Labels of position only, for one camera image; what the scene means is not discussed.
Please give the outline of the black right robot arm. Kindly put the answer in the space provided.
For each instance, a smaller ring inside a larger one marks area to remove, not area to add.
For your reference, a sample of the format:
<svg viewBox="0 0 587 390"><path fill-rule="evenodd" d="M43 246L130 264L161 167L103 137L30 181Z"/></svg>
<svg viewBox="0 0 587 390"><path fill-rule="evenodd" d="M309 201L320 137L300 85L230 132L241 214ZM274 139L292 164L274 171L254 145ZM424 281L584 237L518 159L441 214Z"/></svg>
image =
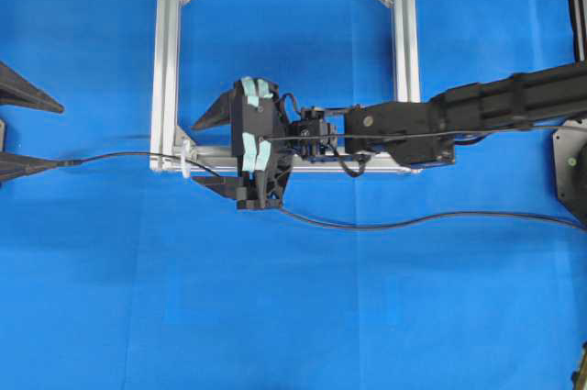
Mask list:
<svg viewBox="0 0 587 390"><path fill-rule="evenodd" d="M529 130L539 121L586 110L586 65L576 62L519 73L487 84L449 89L425 103L387 102L344 108L297 108L296 120L278 86L244 77L194 123L195 130L228 125L236 175L196 176L201 186L241 210L278 209L294 158L335 162L351 177L387 153L408 169L450 165L464 142L500 130Z"/></svg>

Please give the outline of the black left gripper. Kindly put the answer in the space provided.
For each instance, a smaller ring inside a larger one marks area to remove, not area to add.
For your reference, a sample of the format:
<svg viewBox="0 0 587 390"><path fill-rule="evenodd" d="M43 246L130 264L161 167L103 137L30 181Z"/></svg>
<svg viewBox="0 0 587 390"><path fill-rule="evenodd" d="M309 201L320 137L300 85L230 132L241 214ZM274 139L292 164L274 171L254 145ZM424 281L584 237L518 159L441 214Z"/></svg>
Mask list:
<svg viewBox="0 0 587 390"><path fill-rule="evenodd" d="M64 106L47 93L24 79L20 74L1 62L1 105L61 114ZM5 122L0 120L0 147L5 144ZM59 168L59 161L44 160L30 156L2 152L0 157L0 181L2 183L19 177L42 173Z"/></svg>

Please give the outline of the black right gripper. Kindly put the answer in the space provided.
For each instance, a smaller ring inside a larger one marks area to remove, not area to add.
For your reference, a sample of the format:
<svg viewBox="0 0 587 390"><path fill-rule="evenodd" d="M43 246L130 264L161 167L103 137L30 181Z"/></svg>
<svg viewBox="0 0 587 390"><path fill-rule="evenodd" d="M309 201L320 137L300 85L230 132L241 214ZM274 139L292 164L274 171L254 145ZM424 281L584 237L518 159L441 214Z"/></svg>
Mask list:
<svg viewBox="0 0 587 390"><path fill-rule="evenodd" d="M279 88L266 80L238 80L194 122L192 129L231 124L237 177L193 176L214 193L236 201L239 210L279 209L292 170L286 142L290 120Z"/></svg>

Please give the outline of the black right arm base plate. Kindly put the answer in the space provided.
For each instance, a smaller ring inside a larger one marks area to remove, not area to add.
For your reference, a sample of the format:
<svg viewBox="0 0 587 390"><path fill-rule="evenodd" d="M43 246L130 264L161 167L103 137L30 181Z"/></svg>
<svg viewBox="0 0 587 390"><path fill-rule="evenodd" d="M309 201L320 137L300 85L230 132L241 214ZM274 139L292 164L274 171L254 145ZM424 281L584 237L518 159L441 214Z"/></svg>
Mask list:
<svg viewBox="0 0 587 390"><path fill-rule="evenodd" d="M556 193L586 226L586 118L567 119L552 135Z"/></svg>

